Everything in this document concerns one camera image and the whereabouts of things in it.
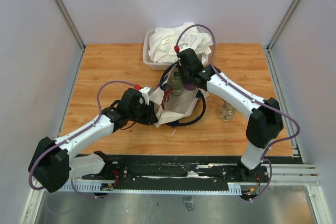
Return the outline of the beige canvas tote bag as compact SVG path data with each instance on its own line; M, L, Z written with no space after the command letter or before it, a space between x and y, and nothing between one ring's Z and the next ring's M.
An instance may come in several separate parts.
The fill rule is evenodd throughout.
M170 91L169 101L165 104L165 109L162 109L163 93L167 89L170 90L169 80L174 72L179 71L177 66L178 63L173 63L164 71L159 85L150 95L150 101L155 103L155 113L159 120L154 124L156 127L164 124L171 127L189 126L198 122L205 114L206 98L209 96L209 93L200 88L196 88L193 91L186 90L184 84L181 95L174 96ZM203 106L200 115L191 121L182 123L180 120L189 117L198 103L201 103Z

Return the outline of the chang soda water bottle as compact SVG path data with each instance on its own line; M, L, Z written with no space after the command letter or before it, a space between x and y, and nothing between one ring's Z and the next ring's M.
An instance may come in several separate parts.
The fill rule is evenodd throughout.
M230 103L227 101L224 102L221 111L220 111L220 117L222 118L223 121L230 121L236 112L236 108L232 106Z

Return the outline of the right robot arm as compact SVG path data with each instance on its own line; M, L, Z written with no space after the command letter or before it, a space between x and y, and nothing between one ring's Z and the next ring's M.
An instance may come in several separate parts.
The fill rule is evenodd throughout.
M248 120L248 145L238 165L238 177L250 182L257 175L268 144L283 130L279 102L256 96L231 81L213 64L204 66L195 51L188 46L174 46L177 68L182 81L191 83L228 102Z

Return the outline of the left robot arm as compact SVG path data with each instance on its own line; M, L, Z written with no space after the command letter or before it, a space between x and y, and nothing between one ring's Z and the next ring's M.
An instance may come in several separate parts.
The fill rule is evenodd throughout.
M49 137L40 140L28 167L30 187L53 193L66 182L89 174L108 179L112 166L107 164L102 152L87 156L79 156L79 153L95 141L125 128L129 122L155 124L158 119L150 100L152 92L150 87L129 88L119 101L101 110L84 126L54 140ZM33 184L34 179L41 187Z

